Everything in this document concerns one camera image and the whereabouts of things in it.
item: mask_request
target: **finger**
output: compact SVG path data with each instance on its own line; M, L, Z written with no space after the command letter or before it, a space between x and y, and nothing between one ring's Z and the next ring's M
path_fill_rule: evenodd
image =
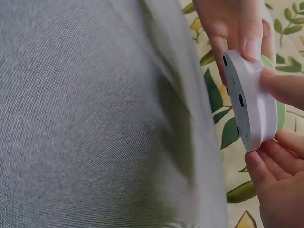
M256 151L247 152L245 162L258 196L277 182Z
M286 149L304 159L304 135L283 129L276 134L275 139Z
M209 41L211 44L215 62L217 63L218 66L220 78L222 79L223 84L226 86L227 84L226 84L224 62L223 62L224 52L227 51L227 45L225 43L225 39L220 36L211 36L209 37Z
M236 50L239 52L238 47L238 38L237 37L230 37L227 39L227 48L228 50Z
M278 101L304 110L304 77L298 75L276 75L265 67L261 72L265 89Z
M285 172L281 167L279 167L275 162L265 153L263 149L256 151L260 158L263 160L264 164L272 175L278 180L286 179L292 177L289 173Z
M276 63L276 43L273 27L266 22L262 21L263 25L263 39L262 39L262 47L261 54L268 57L269 60L275 64Z
M304 160L298 158L279 143L270 140L263 143L262 149L285 172L294 176L298 172L304 171Z
M260 60L263 25L261 3L257 0L241 0L238 40L241 55L248 61Z

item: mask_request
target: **floral fabric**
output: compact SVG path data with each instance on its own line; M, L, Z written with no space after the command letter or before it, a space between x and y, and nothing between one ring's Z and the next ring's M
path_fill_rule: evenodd
M245 148L236 131L236 122L226 88L221 83L208 37L191 0L178 0L192 33L204 72L225 172L230 228L262 228L259 204L249 174ZM275 28L276 69L292 74L304 73L304 2L266 0ZM287 107L285 128L304 133L304 112Z

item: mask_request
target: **black hole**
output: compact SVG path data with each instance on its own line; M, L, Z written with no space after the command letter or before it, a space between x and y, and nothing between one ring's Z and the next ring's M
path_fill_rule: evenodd
M224 64L225 64L225 66L227 66L227 61L226 61L225 56L223 56L223 60L224 60Z
M239 103L241 104L241 106L244 107L244 101L243 101L241 94L238 95L238 99L239 99Z

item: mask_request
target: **green part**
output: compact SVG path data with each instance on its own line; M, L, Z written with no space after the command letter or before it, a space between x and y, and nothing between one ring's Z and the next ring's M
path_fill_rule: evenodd
M266 56L262 55L262 62L265 66L270 67L275 70L274 65L272 62L267 58ZM276 101L276 109L277 109L277 132L282 130L282 128L285 125L285 119L286 119L286 106L285 104Z

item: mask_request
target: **gray shirt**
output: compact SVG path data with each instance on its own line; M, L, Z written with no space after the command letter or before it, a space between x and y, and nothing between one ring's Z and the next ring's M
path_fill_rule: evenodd
M0 85L0 227L227 227L175 0L0 0Z

